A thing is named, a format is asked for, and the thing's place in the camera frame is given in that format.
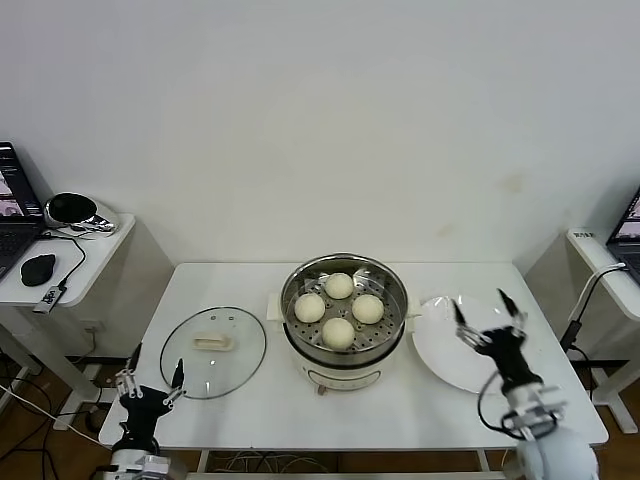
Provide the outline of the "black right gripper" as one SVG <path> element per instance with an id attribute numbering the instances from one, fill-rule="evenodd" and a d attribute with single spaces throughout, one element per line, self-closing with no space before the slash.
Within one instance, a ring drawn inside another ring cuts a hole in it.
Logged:
<path id="1" fill-rule="evenodd" d="M 519 388 L 529 384 L 542 385 L 543 379 L 531 371 L 521 351 L 526 340 L 524 332 L 526 315 L 506 292 L 502 289 L 497 291 L 512 319 L 512 327 L 487 330 L 481 334 L 467 324 L 458 303 L 452 300 L 456 336 L 480 355 L 488 356 L 494 361 L 502 379 L 503 388 Z"/>

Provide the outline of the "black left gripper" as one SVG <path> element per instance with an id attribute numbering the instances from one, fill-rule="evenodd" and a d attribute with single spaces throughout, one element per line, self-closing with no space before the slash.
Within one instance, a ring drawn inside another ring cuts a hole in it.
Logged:
<path id="1" fill-rule="evenodd" d="M 122 423 L 123 435 L 120 445 L 155 445 L 155 429 L 160 417 L 166 415 L 174 402 L 184 393 L 184 363 L 180 358 L 174 370 L 170 392 L 150 387 L 140 387 L 135 379 L 142 344 L 139 343 L 125 366 L 116 374 L 116 389 L 120 405 L 127 411 Z"/>

